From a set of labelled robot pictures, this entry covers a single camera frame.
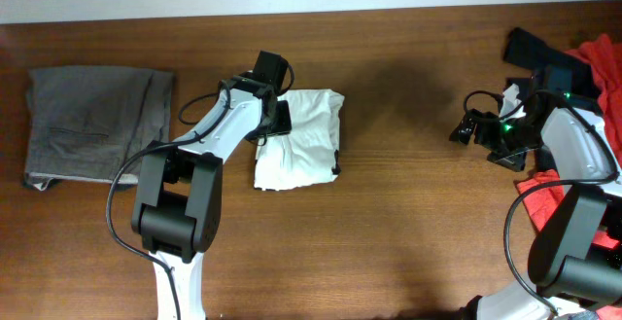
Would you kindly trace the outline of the white t-shirt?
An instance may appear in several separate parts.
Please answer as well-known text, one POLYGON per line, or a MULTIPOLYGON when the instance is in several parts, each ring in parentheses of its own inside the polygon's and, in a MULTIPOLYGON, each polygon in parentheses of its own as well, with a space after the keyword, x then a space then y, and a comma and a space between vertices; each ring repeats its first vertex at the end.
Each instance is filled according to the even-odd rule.
POLYGON ((257 147, 254 187, 284 191, 325 184, 340 174, 340 119, 345 96, 331 89, 297 89, 280 96, 292 130, 257 147))

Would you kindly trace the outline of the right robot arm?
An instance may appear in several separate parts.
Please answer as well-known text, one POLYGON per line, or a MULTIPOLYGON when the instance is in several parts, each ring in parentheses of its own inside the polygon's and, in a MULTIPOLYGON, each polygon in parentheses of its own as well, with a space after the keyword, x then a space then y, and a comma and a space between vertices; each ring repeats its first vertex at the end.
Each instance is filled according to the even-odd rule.
POLYGON ((464 319, 568 319, 585 310, 621 303, 621 249, 596 244, 598 232, 621 237, 621 166, 605 137, 595 100, 572 92, 570 70, 548 65, 523 89, 512 85, 493 94, 499 111, 466 108, 450 140, 485 147, 490 162, 513 171, 530 150, 552 157, 558 179, 537 184, 510 205, 503 250, 513 282, 493 295, 474 298, 464 319), (528 271, 517 270, 510 228, 518 206, 546 188, 564 197, 532 244, 528 271))

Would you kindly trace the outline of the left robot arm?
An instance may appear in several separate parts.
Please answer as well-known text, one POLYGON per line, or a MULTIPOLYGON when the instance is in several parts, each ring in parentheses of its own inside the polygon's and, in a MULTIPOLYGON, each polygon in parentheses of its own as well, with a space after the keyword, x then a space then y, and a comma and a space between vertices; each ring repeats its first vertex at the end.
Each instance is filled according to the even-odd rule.
POLYGON ((155 268, 158 318, 205 318, 202 264, 220 224, 225 162, 244 140, 291 131, 279 97, 293 75, 283 57, 260 52, 251 71, 219 83, 215 105, 189 132, 142 157, 131 227, 155 268))

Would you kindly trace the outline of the red t-shirt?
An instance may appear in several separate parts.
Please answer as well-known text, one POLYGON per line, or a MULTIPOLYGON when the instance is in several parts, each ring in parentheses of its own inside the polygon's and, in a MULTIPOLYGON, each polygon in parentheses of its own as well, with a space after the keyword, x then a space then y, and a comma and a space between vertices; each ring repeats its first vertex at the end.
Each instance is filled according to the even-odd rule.
MULTIPOLYGON (((621 43, 614 44, 606 34, 593 42, 582 43, 567 54, 587 63, 592 77, 580 88, 572 87, 573 93, 595 98, 604 112, 605 135, 619 164, 621 164, 621 43)), ((534 176, 516 184, 520 194, 537 184, 558 180, 555 169, 538 169, 534 176)), ((561 187, 542 189, 524 200, 524 205, 532 223, 538 231, 544 227, 563 198, 561 187)), ((613 251, 621 247, 621 237, 613 237, 609 231, 597 231, 596 245, 613 251)), ((596 311, 599 319, 621 320, 621 305, 606 306, 596 311)))

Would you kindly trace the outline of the black garment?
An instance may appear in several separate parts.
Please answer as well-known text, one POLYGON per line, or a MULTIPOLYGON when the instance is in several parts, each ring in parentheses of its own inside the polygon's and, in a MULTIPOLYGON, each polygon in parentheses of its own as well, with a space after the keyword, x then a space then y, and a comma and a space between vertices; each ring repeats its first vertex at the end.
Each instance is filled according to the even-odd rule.
MULTIPOLYGON (((533 74, 530 80, 521 80, 516 85, 520 88, 519 99, 523 101, 534 90, 546 89, 555 93, 566 95, 569 105, 574 109, 583 109, 602 114, 600 106, 595 98, 573 93, 572 87, 580 88, 587 82, 587 77, 592 77, 590 66, 579 61, 573 56, 550 48, 544 41, 532 33, 514 28, 508 35, 507 45, 502 57, 504 62, 529 69, 533 74)), ((509 120, 510 125, 533 128, 528 133, 539 137, 539 132, 545 123, 545 114, 550 113, 551 107, 555 106, 555 100, 546 100, 547 95, 534 96, 528 102, 527 116, 521 119, 509 120)), ((536 150, 536 170, 557 169, 553 156, 547 149, 536 150)))

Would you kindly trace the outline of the folded grey trousers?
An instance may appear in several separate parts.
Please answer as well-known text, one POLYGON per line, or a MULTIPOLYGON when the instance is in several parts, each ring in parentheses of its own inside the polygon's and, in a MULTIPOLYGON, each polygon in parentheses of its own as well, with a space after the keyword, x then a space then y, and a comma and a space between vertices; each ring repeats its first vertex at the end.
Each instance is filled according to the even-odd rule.
POLYGON ((60 180, 109 183, 150 143, 169 139, 171 72, 124 66, 31 69, 27 187, 60 180))

